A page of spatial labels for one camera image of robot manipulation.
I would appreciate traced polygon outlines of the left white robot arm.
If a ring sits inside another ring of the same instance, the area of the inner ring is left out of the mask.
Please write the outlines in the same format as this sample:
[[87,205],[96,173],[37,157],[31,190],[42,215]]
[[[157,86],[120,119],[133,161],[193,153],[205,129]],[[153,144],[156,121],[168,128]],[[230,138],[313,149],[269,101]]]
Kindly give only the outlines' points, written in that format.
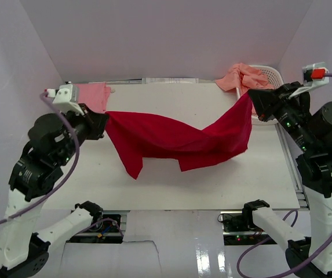
[[80,146],[103,138],[108,119],[107,114],[84,107],[83,114],[42,115],[29,129],[29,140],[9,179],[8,206],[0,221],[0,277],[31,277],[45,266],[54,247],[80,231],[101,228],[102,208],[85,201],[61,221],[35,231],[46,199],[77,166]]

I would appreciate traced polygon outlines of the red t shirt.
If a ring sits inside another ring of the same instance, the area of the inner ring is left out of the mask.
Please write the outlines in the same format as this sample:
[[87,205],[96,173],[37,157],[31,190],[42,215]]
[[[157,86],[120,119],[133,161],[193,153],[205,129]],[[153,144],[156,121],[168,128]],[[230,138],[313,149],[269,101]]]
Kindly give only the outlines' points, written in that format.
[[175,159],[181,171],[214,166],[244,153],[252,130],[252,102],[244,94],[200,130],[165,116],[111,111],[106,132],[123,166],[137,179],[145,158]]

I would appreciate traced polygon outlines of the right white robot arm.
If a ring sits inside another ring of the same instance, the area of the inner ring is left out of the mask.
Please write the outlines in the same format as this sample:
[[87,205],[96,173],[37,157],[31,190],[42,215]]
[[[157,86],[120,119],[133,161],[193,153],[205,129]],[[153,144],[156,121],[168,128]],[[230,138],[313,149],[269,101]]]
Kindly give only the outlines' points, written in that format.
[[332,101],[309,111],[308,89],[298,82],[248,92],[259,120],[276,119],[301,149],[297,168],[308,200],[311,235],[304,236],[263,200],[246,203],[242,225],[262,229],[284,251],[289,273],[332,277]]

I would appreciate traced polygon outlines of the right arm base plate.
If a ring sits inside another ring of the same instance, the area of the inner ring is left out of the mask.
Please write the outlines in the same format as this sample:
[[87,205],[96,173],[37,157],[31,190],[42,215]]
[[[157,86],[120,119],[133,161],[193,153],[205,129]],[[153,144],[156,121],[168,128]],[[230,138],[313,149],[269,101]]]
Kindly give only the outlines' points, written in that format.
[[222,225],[225,246],[253,246],[263,240],[266,245],[276,244],[262,229],[248,228],[241,213],[222,212],[217,221]]

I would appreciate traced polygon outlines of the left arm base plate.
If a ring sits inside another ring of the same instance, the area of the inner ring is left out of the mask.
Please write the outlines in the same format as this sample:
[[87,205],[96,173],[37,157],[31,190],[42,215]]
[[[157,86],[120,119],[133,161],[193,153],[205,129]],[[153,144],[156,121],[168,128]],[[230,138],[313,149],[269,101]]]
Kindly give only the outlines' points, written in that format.
[[[110,218],[115,221],[124,234],[126,230],[127,214],[126,213],[109,213],[103,214],[99,219]],[[94,227],[79,233],[67,243],[85,243],[85,244],[121,244],[123,236],[121,235],[117,226],[111,221],[106,220]]]

